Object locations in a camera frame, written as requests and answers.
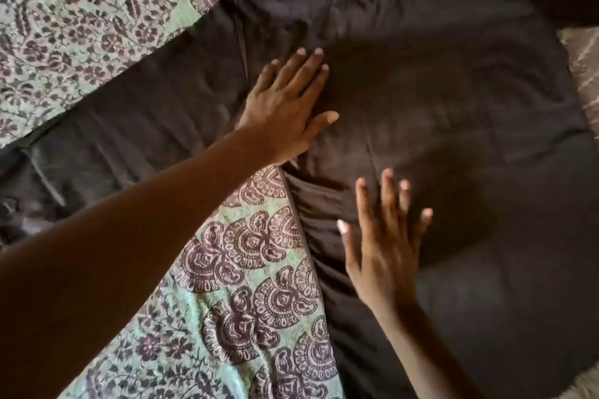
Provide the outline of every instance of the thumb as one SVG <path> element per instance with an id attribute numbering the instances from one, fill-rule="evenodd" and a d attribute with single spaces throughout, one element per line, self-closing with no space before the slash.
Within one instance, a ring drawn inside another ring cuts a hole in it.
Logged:
<path id="1" fill-rule="evenodd" d="M 334 110 L 317 115 L 306 127 L 302 138 L 307 142 L 312 142 L 320 131 L 335 123 L 338 118 L 339 114 Z"/>
<path id="2" fill-rule="evenodd" d="M 348 271 L 349 279 L 352 280 L 355 286 L 356 280 L 361 273 L 360 248 L 353 236 L 352 226 L 342 219 L 339 219 L 337 220 L 337 228 L 341 233 L 341 240 L 343 241 L 343 247 L 345 248 L 345 269 Z"/>

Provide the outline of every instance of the hand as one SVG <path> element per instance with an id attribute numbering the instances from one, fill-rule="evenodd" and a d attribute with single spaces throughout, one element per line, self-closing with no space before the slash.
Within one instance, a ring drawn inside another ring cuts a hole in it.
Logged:
<path id="1" fill-rule="evenodd" d="M 282 164 L 305 152 L 316 135 L 339 118 L 337 112 L 328 111 L 310 120 L 329 67 L 320 66 L 321 48 L 308 60 L 306 57 L 306 50 L 301 47 L 282 68 L 279 60 L 267 64 L 247 97 L 238 128 L 262 130 L 267 145 L 273 149 L 271 164 Z"/>
<path id="2" fill-rule="evenodd" d="M 351 226 L 338 221 L 346 254 L 346 269 L 358 297 L 379 323 L 394 319 L 403 309 L 417 307 L 416 274 L 422 237 L 432 220 L 432 210 L 424 209 L 418 223 L 408 227 L 411 203 L 410 183 L 402 180 L 398 196 L 393 171 L 381 174 L 381 214 L 383 227 L 374 219 L 363 178 L 356 181 L 358 220 L 362 229 L 362 250 Z"/>

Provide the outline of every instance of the person's right arm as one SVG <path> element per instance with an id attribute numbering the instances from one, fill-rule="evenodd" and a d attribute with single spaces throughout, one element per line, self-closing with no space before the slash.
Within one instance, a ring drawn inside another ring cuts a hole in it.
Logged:
<path id="1" fill-rule="evenodd" d="M 390 169 L 381 175 L 381 183 L 382 228 L 374 219 L 363 178 L 356 181 L 361 247 L 351 226 L 338 222 L 358 297 L 389 339 L 419 399 L 482 398 L 417 302 L 419 250 L 432 210 L 423 210 L 416 226 L 409 228 L 410 184 L 402 181 L 398 192 Z"/>

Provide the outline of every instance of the dark fabric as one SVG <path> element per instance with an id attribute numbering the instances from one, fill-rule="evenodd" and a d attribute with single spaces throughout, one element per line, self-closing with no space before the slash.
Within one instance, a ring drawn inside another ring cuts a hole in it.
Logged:
<path id="1" fill-rule="evenodd" d="M 534 1 L 554 25 L 598 19 Z M 436 212 L 419 294 L 442 339 L 489 397 L 556 394 L 599 358 L 599 163 L 552 27 L 528 0 L 221 0 L 2 151 L 2 239 L 210 145 L 264 63 L 321 46 L 316 111 L 341 119 L 285 172 L 346 395 L 413 396 L 335 229 L 355 222 L 354 180 L 375 189 L 386 167 Z"/>

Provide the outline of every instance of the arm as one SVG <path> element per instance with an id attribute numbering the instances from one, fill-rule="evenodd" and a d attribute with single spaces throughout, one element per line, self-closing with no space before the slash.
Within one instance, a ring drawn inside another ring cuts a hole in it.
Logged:
<path id="1" fill-rule="evenodd" d="M 398 195 L 390 169 L 383 172 L 381 183 L 384 231 L 374 219 L 362 178 L 356 182 L 361 249 L 351 226 L 338 222 L 346 268 L 358 297 L 381 325 L 420 399 L 482 398 L 417 303 L 419 250 L 432 210 L 423 210 L 416 226 L 408 229 L 410 184 L 403 180 Z"/>
<path id="2" fill-rule="evenodd" d="M 278 61 L 268 64 L 239 129 L 205 153 L 0 255 L 0 377 L 7 397 L 26 385 L 32 397 L 55 398 L 129 322 L 231 192 L 258 169 L 305 151 L 337 119 L 328 112 L 309 122 L 328 76 L 317 52 L 306 60 L 301 49 L 282 69 Z"/>

